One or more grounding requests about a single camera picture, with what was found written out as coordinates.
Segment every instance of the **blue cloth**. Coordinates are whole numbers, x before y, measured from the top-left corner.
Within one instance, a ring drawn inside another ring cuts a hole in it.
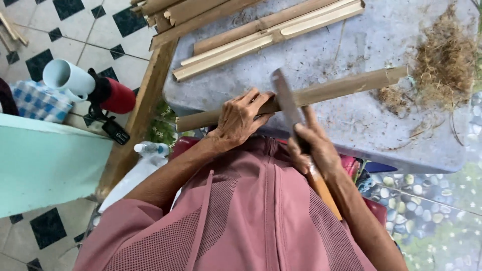
[[[63,92],[40,82],[18,81],[10,89],[21,117],[62,123],[72,109],[72,102]]]

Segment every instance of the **person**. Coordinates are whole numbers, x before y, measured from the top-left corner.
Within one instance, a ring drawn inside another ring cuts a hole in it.
[[[251,136],[274,115],[256,117],[273,96],[254,88],[226,102],[215,130],[103,213],[74,270],[406,271],[310,107],[295,130],[342,221],[309,187],[292,138]]]

